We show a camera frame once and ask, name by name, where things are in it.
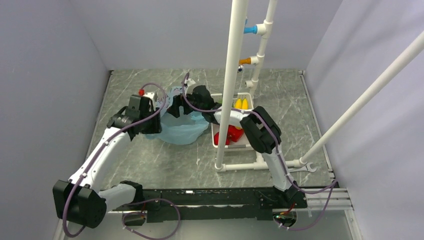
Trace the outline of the blue printed plastic bag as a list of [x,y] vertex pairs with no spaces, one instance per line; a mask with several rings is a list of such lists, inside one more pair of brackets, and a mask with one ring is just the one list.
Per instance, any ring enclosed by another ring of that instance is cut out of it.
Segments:
[[166,94],[164,108],[159,114],[161,132],[146,134],[146,139],[160,139],[163,142],[174,145],[189,145],[194,143],[197,138],[208,129],[210,123],[205,120],[200,112],[193,111],[185,115],[184,109],[180,107],[178,109],[180,117],[178,118],[167,112],[168,108],[173,103],[173,97],[179,96],[181,93],[182,87],[174,86]]

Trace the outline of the yellow fake banana bunch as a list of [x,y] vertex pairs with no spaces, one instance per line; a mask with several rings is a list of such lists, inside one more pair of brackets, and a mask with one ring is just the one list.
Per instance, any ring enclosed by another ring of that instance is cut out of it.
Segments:
[[246,98],[237,98],[234,103],[234,108],[239,110],[249,109],[249,102]]

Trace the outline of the red fake bell pepper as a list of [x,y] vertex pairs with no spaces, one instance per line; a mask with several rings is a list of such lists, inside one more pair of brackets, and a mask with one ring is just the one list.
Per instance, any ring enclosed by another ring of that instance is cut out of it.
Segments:
[[237,143],[241,139],[243,134],[244,130],[242,128],[229,125],[226,138],[229,142]]

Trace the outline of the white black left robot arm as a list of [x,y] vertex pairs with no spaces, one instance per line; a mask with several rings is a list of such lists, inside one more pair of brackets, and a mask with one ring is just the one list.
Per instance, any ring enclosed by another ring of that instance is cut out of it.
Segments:
[[131,210],[144,203],[141,184],[125,180],[103,190],[106,174],[138,134],[161,132],[160,108],[153,92],[133,94],[108,121],[100,142],[68,180],[58,180],[52,193],[56,214],[64,223],[96,228],[106,213],[126,205]]

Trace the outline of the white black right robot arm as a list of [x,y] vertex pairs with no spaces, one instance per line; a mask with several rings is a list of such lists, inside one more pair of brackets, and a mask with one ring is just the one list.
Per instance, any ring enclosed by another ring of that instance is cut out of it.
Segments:
[[[184,85],[180,92],[170,97],[166,110],[176,118],[181,114],[199,112],[207,122],[224,125],[222,104],[213,99],[204,85],[194,87],[191,92]],[[268,112],[261,106],[247,110],[232,108],[228,120],[229,126],[243,130],[251,147],[267,164],[277,191],[276,203],[287,208],[293,202],[299,202],[305,195],[289,172],[282,154],[281,129]]]

